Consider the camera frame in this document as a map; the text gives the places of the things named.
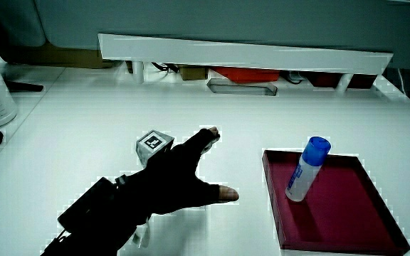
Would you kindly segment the person's left hand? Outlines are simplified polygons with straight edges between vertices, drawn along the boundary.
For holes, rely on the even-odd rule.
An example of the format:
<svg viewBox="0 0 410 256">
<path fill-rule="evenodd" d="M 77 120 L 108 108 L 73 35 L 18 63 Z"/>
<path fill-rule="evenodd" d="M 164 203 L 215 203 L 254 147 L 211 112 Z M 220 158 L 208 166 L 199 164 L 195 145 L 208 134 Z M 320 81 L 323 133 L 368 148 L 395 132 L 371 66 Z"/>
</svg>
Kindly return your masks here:
<svg viewBox="0 0 410 256">
<path fill-rule="evenodd" d="M 125 179 L 123 194 L 137 212 L 148 214 L 237 201 L 239 194 L 235 189 L 210 184 L 196 176 L 201 155 L 219 139 L 216 127 L 201 129 L 184 143 L 153 156 L 143 170 Z"/>
</svg>

